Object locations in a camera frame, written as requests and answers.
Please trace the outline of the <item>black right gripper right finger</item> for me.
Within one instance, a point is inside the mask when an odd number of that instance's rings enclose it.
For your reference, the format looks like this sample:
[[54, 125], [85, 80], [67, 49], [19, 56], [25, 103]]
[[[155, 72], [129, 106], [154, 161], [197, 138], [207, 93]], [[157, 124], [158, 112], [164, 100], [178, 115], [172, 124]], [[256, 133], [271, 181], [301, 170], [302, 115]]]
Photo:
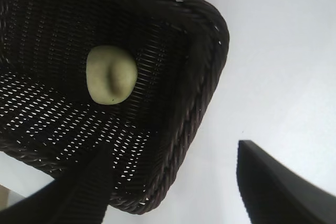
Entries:
[[238, 142], [236, 177], [251, 223], [335, 223], [335, 196], [250, 140]]

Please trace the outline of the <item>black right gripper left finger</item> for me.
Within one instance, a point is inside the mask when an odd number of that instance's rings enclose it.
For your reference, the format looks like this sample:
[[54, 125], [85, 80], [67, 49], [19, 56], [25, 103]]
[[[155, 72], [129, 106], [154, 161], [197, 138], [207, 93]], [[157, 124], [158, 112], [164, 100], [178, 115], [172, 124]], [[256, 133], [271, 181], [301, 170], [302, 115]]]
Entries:
[[112, 160], [102, 145], [41, 190], [2, 210], [1, 223], [102, 223], [112, 189]]

